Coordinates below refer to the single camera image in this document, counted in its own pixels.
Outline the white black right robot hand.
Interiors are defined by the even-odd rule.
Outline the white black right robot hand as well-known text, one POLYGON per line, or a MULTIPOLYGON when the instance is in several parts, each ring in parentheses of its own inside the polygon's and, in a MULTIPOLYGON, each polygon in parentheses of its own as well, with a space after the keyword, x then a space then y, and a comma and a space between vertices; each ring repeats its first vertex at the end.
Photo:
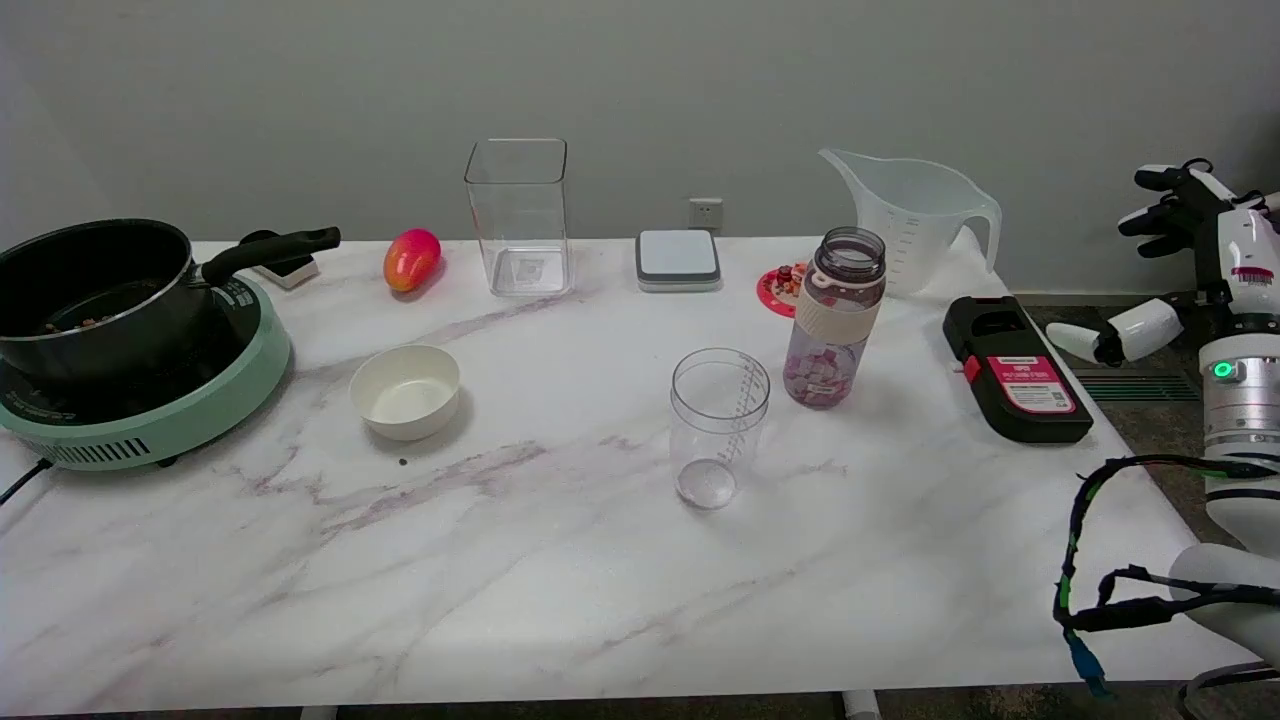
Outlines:
POLYGON ((1204 158, 1138 168, 1135 184, 1161 197, 1117 223, 1121 236, 1142 241, 1143 259, 1190 252, 1193 286, 1130 307, 1100 331, 1050 323, 1052 345, 1120 366, 1169 346, 1197 319, 1216 338, 1277 333, 1277 219, 1263 193, 1234 193, 1212 170, 1204 158))

